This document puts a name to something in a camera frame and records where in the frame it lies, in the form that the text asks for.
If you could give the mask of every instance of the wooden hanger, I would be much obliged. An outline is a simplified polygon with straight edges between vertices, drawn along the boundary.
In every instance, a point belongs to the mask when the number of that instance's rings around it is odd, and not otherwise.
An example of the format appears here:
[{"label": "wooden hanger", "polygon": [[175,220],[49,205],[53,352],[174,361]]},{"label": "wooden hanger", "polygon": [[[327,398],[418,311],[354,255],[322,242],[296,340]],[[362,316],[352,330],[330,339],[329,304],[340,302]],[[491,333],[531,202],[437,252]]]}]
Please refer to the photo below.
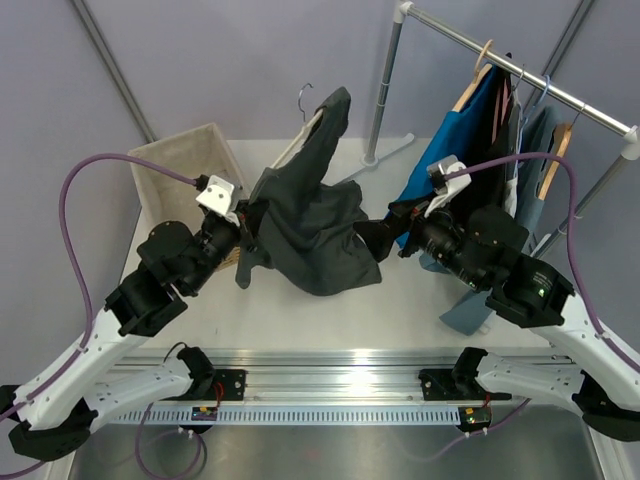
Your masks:
[{"label": "wooden hanger", "polygon": [[489,48],[491,48],[492,44],[493,44],[493,40],[489,40],[485,44],[482,51],[480,52],[480,56],[478,57],[478,60],[476,60],[476,66],[473,69],[473,80],[471,81],[471,84],[467,87],[467,89],[464,91],[462,96],[458,99],[456,104],[451,109],[453,112],[459,112],[464,108],[464,106],[467,104],[467,102],[473,95],[473,92],[476,91],[476,88],[478,88],[478,85],[480,85],[480,83],[482,82],[482,79],[486,77],[487,74],[491,71],[491,64],[488,63],[487,65],[482,67],[482,69],[480,69],[480,63],[482,63],[482,59],[484,58],[485,54],[489,51]]},{"label": "wooden hanger", "polygon": [[[553,154],[559,157],[564,157],[564,154],[569,148],[569,142],[571,141],[571,132],[573,125],[568,123],[562,123],[558,125],[553,131]],[[549,187],[551,187],[551,182],[553,181],[553,177],[558,170],[558,162],[553,162],[549,167],[549,171],[547,175],[545,175],[544,180],[542,181],[542,185],[540,186],[540,192],[538,193],[538,198],[540,200],[544,200],[547,197],[547,193],[549,193]]]}]

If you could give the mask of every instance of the clothes hanger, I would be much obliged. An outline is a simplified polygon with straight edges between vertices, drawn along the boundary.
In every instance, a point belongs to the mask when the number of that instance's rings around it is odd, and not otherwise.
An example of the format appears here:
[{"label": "clothes hanger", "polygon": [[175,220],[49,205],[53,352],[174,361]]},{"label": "clothes hanger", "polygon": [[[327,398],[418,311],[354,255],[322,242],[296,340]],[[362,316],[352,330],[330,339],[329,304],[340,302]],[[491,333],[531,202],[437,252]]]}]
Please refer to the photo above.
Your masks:
[{"label": "clothes hanger", "polygon": [[[302,121],[303,122],[306,120],[307,114],[304,111],[304,109],[302,108],[302,105],[300,104],[300,102],[302,100],[302,94],[304,93],[304,89],[307,88],[307,87],[313,88],[313,85],[311,85],[310,83],[305,83],[302,86],[302,88],[300,89],[300,92],[298,93],[298,110],[300,110],[302,112]],[[322,109],[318,110],[316,112],[316,114],[311,118],[311,120],[309,120],[308,123],[306,123],[306,124],[304,124],[302,126],[302,129],[300,130],[300,133],[298,133],[298,135],[295,136],[293,141],[287,146],[287,148],[284,149],[284,152],[282,152],[280,154],[280,156],[276,159],[276,161],[273,162],[273,164],[271,165],[271,168],[275,169],[275,168],[281,167],[282,164],[284,163],[284,160],[289,156],[289,154],[296,147],[296,145],[298,143],[300,143],[301,140],[303,140],[304,138],[309,136],[309,132],[311,132],[311,129],[313,128],[313,126],[322,117],[322,111],[323,111]]]},{"label": "clothes hanger", "polygon": [[522,119],[522,126],[520,127],[523,130],[524,130],[524,127],[527,125],[527,123],[529,123],[529,119],[531,118],[533,113],[536,111],[536,108],[538,108],[538,105],[540,105],[544,101],[545,97],[547,96],[547,92],[549,91],[549,87],[551,86],[551,77],[549,75],[545,75],[544,77],[547,79],[547,83],[544,86],[544,90],[542,91],[542,95],[540,95],[540,98],[538,99],[538,101],[533,105],[533,107],[531,107],[531,109],[529,110],[529,113],[524,115]]},{"label": "clothes hanger", "polygon": [[486,53],[489,51],[489,48],[491,48],[492,44],[493,40],[489,40],[480,52],[480,56],[478,57],[478,60],[476,60],[476,66],[473,69],[473,80],[451,109],[453,112],[459,112],[464,108],[464,106],[473,95],[473,92],[476,91],[476,88],[478,88],[478,85],[480,85],[480,83],[482,82],[482,79],[486,77],[487,74],[491,71],[492,65],[490,63],[487,63],[484,67],[482,67],[482,69],[480,69],[480,63],[482,62],[482,59],[484,58]]},{"label": "clothes hanger", "polygon": [[[571,141],[571,133],[573,130],[573,124],[562,123],[553,130],[553,154],[559,157],[564,157],[564,154],[569,148],[569,142]],[[542,181],[540,191],[538,192],[538,198],[544,200],[549,193],[551,182],[558,170],[558,162],[553,162],[547,171],[547,174]]]}]

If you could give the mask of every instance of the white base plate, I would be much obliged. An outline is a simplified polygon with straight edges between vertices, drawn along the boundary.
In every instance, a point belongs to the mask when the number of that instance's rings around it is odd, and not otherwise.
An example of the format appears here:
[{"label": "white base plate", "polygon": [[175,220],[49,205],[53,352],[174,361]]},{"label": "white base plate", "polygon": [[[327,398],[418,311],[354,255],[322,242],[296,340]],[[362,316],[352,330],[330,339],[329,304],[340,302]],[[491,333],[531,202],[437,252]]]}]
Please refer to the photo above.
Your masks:
[{"label": "white base plate", "polygon": [[[343,140],[340,149],[358,155],[363,139]],[[385,150],[381,139],[380,149]],[[265,166],[288,144],[288,140],[230,141],[247,181],[253,185]],[[386,214],[387,204],[404,188],[410,172],[424,152],[427,139],[417,139],[357,181],[362,187],[362,208],[370,218]],[[341,163],[336,154],[334,163]],[[127,259],[125,274],[139,262],[135,248],[146,239],[150,226],[142,215]],[[197,298],[186,299],[189,309],[151,338],[140,350],[168,349],[178,341],[205,349],[238,351],[347,351],[384,349],[400,351],[447,350],[459,354],[466,346],[500,353],[514,348],[549,348],[548,342],[497,317],[490,318],[487,334],[472,337],[447,327],[438,318],[467,291],[451,275],[423,270],[417,255],[400,259],[397,248],[381,265],[382,284],[349,290],[332,297],[314,297],[295,287],[275,270],[255,268],[251,286],[240,289],[234,281],[235,267],[216,273]]]}]

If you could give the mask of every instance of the gray garment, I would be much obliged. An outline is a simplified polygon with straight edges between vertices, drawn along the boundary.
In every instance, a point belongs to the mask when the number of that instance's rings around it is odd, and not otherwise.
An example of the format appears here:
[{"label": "gray garment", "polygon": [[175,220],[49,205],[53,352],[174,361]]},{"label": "gray garment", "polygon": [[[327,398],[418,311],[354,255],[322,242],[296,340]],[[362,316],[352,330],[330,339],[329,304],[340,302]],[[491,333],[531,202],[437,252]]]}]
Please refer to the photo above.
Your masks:
[{"label": "gray garment", "polygon": [[321,119],[302,149],[285,166],[265,169],[250,202],[268,200],[257,239],[243,244],[236,283],[247,288],[255,265],[275,268],[291,283],[325,296],[380,283],[378,263],[356,235],[353,223],[366,221],[362,191],[351,181],[320,183],[338,139],[348,126],[351,96],[341,87],[320,106]]},{"label": "gray garment", "polygon": [[[523,152],[551,152],[553,150],[553,131],[562,122],[558,109],[547,106],[525,128],[522,139]],[[529,230],[529,239],[522,249],[531,253],[535,248],[534,230],[540,220],[544,201],[538,198],[540,185],[544,180],[551,162],[540,158],[523,162],[518,172],[518,209],[516,221]]]},{"label": "gray garment", "polygon": [[[560,121],[560,114],[555,107],[545,107],[524,129],[521,151],[550,152],[553,149],[553,131]],[[535,247],[533,231],[544,207],[544,201],[538,198],[538,192],[549,165],[550,162],[545,159],[528,160],[522,162],[518,169],[518,208],[515,220],[530,232],[522,249],[524,253],[531,253]],[[468,292],[451,310],[442,314],[440,319],[460,333],[473,335],[491,314],[491,309],[485,306],[488,296],[489,292]]]}]

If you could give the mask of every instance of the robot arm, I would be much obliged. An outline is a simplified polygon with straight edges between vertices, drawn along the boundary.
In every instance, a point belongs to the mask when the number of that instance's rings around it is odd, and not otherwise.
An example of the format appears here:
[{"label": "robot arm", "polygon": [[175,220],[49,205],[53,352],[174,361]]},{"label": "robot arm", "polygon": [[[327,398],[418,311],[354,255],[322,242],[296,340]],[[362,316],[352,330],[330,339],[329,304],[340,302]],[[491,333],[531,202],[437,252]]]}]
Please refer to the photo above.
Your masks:
[{"label": "robot arm", "polygon": [[381,221],[355,229],[376,260],[386,258],[395,238],[408,233],[401,257],[422,250],[474,291],[490,291],[486,305],[569,355],[579,368],[532,366],[467,348],[453,370],[459,390],[505,392],[558,405],[597,431],[623,441],[640,440],[640,375],[604,342],[608,337],[631,359],[640,355],[603,325],[599,335],[571,283],[551,265],[521,253],[528,232],[499,207],[476,210],[459,225],[446,208],[470,183],[455,157],[429,167],[434,192],[392,203]]},{"label": "robot arm", "polygon": [[216,176],[201,177],[196,200],[204,211],[195,235],[180,222],[156,226],[137,249],[141,262],[106,298],[81,356],[44,393],[27,395],[50,378],[76,350],[80,337],[45,371],[22,386],[0,387],[0,413],[25,402],[11,416],[16,453],[53,461],[79,448],[89,436],[127,411],[168,397],[202,398],[215,370],[198,348],[110,384],[96,384],[118,360],[154,337],[187,308],[181,296],[196,296],[247,230],[253,218],[235,187]]}]

